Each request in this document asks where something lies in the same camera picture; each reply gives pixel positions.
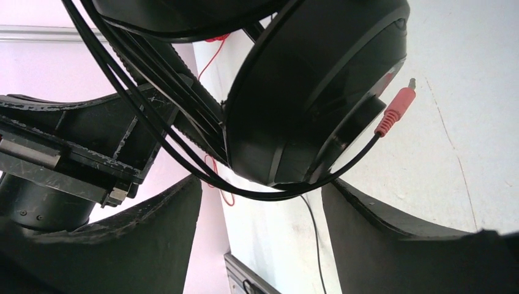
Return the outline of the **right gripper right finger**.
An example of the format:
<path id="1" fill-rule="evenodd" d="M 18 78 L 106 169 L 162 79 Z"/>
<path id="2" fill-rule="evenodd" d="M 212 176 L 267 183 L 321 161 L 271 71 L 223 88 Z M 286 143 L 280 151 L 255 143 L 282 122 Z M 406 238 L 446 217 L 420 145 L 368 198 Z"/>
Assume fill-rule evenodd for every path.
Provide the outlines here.
<path id="1" fill-rule="evenodd" d="M 518 233 L 470 233 L 338 179 L 321 190 L 343 293 L 517 293 Z"/>

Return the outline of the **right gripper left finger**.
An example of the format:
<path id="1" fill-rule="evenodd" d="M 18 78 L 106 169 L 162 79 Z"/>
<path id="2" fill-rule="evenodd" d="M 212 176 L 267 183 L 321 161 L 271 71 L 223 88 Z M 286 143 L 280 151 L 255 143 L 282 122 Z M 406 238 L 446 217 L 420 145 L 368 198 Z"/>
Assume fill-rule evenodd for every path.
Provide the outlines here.
<path id="1" fill-rule="evenodd" d="M 1 218 L 2 293 L 182 293 L 202 197 L 187 176 L 74 231 L 36 233 Z"/>

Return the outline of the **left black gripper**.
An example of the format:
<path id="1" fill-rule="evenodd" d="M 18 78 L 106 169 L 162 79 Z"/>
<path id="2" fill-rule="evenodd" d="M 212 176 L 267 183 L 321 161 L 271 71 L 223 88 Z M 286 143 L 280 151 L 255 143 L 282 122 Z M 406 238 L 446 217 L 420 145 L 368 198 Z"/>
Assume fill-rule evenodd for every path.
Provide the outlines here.
<path id="1" fill-rule="evenodd" d="M 117 94 L 85 102 L 1 96 L 1 216 L 74 230 L 136 195 L 160 149 Z"/>

